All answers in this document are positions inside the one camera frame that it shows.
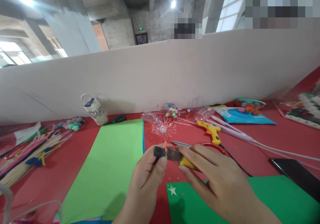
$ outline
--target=right hand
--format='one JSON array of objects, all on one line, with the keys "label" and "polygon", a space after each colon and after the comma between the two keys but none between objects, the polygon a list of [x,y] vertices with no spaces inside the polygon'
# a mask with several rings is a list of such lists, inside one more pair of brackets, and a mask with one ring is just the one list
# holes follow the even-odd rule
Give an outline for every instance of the right hand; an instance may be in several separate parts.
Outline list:
[{"label": "right hand", "polygon": [[234,223],[281,223],[255,195],[236,162],[211,148],[176,147],[209,181],[205,184],[192,169],[178,166],[193,189],[219,216]]}]

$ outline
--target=finger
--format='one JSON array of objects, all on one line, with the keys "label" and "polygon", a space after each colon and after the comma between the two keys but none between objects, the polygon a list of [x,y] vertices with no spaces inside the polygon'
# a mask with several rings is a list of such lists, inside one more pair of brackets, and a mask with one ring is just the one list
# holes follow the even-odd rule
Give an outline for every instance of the finger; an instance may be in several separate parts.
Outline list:
[{"label": "finger", "polygon": [[203,158],[205,158],[210,163],[218,166],[221,163],[221,153],[216,152],[214,149],[210,147],[206,147],[203,145],[194,145],[190,148],[194,152],[201,155]]},{"label": "finger", "polygon": [[209,187],[191,170],[186,166],[178,166],[179,170],[186,177],[192,188],[198,195],[205,201],[207,205],[212,203],[215,197]]},{"label": "finger", "polygon": [[153,170],[146,181],[144,187],[148,188],[149,190],[158,190],[159,185],[161,184],[163,175],[165,173],[167,167],[167,158],[161,157],[157,163],[154,165]]},{"label": "finger", "polygon": [[[148,165],[148,164],[153,164],[157,157],[154,156],[154,147],[155,146],[151,146],[148,150],[146,150],[146,152],[143,154],[143,156],[140,158],[140,160],[138,161],[138,163],[142,163],[142,165]],[[172,148],[173,145],[172,144],[167,144],[167,148]]]},{"label": "finger", "polygon": [[194,164],[199,170],[203,172],[205,175],[209,175],[212,172],[215,172],[216,166],[207,161],[205,158],[203,158],[198,153],[184,147],[179,146],[177,148],[178,151],[180,151],[192,164]]}]

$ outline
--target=yellow glue gun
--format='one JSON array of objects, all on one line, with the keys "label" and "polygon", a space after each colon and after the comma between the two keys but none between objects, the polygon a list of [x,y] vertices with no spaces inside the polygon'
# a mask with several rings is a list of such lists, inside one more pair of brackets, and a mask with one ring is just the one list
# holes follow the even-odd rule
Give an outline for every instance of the yellow glue gun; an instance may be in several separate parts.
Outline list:
[{"label": "yellow glue gun", "polygon": [[218,133],[221,131],[220,127],[213,126],[212,124],[206,123],[204,121],[197,121],[197,124],[201,127],[206,128],[207,129],[206,133],[212,135],[213,144],[217,146],[221,144],[220,138],[218,136]]}]

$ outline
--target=green foam sheet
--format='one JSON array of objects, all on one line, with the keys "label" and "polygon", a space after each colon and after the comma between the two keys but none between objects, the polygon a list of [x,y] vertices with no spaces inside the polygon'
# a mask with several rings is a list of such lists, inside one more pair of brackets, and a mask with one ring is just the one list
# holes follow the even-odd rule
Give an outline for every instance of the green foam sheet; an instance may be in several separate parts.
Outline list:
[{"label": "green foam sheet", "polygon": [[100,128],[63,201],[63,224],[116,217],[126,199],[133,168],[143,155],[142,142],[141,119]]},{"label": "green foam sheet", "polygon": [[[248,181],[283,224],[320,223],[320,204],[286,176],[249,177]],[[167,189],[170,184],[177,194],[171,196],[167,190],[172,224],[228,223],[204,203],[188,182],[168,183]]]}]

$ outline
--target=smartphone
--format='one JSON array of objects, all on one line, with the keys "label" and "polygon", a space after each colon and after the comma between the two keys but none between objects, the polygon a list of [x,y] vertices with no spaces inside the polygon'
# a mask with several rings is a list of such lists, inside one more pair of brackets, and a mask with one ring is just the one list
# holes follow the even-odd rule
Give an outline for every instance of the smartphone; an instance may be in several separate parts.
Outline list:
[{"label": "smartphone", "polygon": [[320,203],[320,180],[294,159],[269,159],[281,174],[286,175],[301,189]]}]

